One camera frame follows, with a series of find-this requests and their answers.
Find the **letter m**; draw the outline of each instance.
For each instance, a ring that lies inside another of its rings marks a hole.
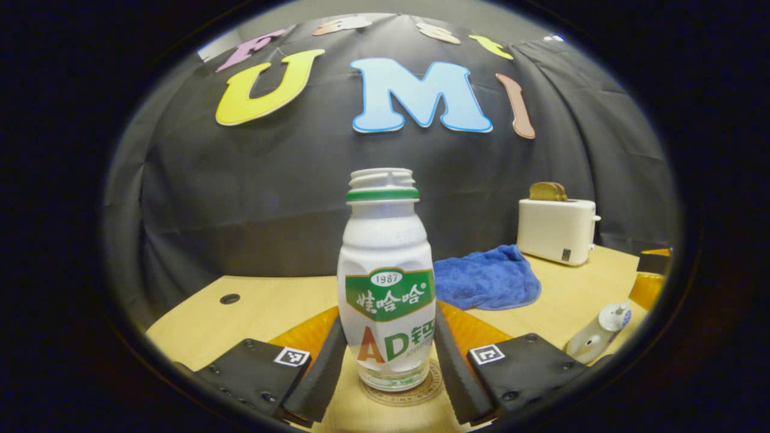
[[[363,113],[353,119],[353,129],[359,133],[401,129],[404,117],[393,111],[391,95],[423,128],[433,122],[439,98],[443,97],[444,126],[471,133],[492,130],[492,122],[481,112],[470,88],[470,71],[463,66],[434,62],[422,79],[393,59],[360,59],[350,66],[361,71],[363,80]]]

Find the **bottle cap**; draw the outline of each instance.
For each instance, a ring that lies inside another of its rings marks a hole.
[[[617,332],[628,324],[631,319],[631,302],[609,304],[599,313],[599,325],[610,332]]]
[[[412,170],[379,168],[354,171],[350,174],[348,202],[372,200],[419,201],[420,192],[415,188]]]

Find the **toaster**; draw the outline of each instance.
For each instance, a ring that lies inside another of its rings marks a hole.
[[[522,253],[578,266],[594,249],[600,219],[590,200],[519,200],[516,244]]]

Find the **bottle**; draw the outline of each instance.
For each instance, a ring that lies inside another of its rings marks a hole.
[[[565,352],[576,361],[587,364],[607,350],[631,319],[631,302],[609,304],[599,315],[567,343]]]
[[[403,391],[428,374],[436,287],[430,244],[414,204],[412,171],[350,174],[352,207],[337,264],[340,320],[364,383]]]

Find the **bread slice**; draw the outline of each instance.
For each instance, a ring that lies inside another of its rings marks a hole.
[[[530,200],[567,201],[567,192],[560,183],[533,183],[530,186]]]

